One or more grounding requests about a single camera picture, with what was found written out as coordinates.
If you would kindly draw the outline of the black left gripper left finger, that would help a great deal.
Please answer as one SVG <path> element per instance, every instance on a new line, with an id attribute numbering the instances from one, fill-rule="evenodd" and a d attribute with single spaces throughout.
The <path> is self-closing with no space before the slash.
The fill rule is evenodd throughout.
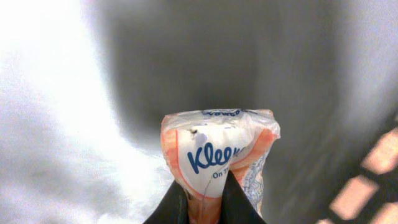
<path id="1" fill-rule="evenodd" d="M 176 181 L 143 224 L 189 224 L 187 196 Z"/>

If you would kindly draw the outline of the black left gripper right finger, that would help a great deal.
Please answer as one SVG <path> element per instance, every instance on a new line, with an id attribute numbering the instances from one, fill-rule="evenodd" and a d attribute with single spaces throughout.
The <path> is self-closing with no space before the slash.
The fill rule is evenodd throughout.
<path id="1" fill-rule="evenodd" d="M 244 191 L 229 171 L 221 200 L 222 224 L 266 224 L 255 211 Z"/>

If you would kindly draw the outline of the orange snack packet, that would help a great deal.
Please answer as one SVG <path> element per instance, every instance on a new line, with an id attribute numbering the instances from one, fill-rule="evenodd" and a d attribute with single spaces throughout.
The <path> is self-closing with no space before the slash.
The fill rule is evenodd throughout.
<path id="1" fill-rule="evenodd" d="M 261 216 L 262 170 L 280 126 L 271 110 L 212 109 L 169 114 L 161 124 L 165 161 L 188 200 L 190 223 L 219 223 L 231 171 Z"/>

